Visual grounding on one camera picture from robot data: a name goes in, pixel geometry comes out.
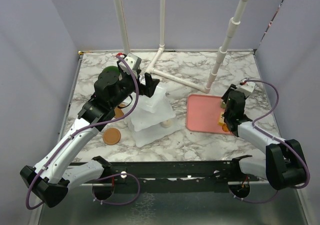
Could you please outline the three tier white stand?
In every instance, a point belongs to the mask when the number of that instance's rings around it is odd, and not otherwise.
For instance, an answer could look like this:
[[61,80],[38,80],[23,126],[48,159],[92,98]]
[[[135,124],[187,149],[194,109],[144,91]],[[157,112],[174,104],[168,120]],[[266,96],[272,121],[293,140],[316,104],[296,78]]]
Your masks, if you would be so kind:
[[[124,119],[137,147],[151,144],[182,128],[166,97],[166,92],[166,84],[160,82],[151,98],[139,96],[134,111]],[[172,119],[172,126],[162,127],[161,122],[168,119]]]

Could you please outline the white round cake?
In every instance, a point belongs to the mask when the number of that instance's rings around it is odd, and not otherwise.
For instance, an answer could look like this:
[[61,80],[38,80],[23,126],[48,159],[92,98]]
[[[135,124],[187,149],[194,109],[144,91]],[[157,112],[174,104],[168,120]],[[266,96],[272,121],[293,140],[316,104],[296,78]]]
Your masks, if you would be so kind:
[[160,125],[163,127],[163,128],[170,128],[173,124],[173,119],[168,119],[168,120],[165,120],[165,121],[162,121],[160,123]]

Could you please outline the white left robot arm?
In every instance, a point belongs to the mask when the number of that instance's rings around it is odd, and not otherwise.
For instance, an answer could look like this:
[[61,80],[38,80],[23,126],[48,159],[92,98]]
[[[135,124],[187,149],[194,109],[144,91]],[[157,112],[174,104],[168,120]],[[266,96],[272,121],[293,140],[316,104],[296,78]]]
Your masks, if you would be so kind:
[[83,105],[73,125],[59,143],[34,166],[26,165],[20,171],[28,187],[27,194],[34,193],[43,204],[53,208],[68,191],[89,181],[106,182],[116,176],[112,165],[101,156],[75,168],[68,169],[75,156],[107,124],[115,122],[117,108],[132,93],[152,97],[159,79],[145,75],[140,83],[138,74],[104,70],[94,83],[94,93]]

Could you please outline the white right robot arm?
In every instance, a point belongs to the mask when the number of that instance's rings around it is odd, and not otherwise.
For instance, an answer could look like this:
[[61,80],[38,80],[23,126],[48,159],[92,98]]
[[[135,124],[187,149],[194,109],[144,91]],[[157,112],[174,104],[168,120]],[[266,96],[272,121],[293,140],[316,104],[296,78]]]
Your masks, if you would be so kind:
[[245,115],[246,100],[254,91],[255,83],[256,80],[244,80],[239,85],[231,84],[223,94],[223,128],[262,151],[265,160],[244,156],[230,167],[229,174],[236,181],[247,174],[260,177],[277,191],[305,188],[311,176],[301,144],[295,139],[286,140],[268,133]]

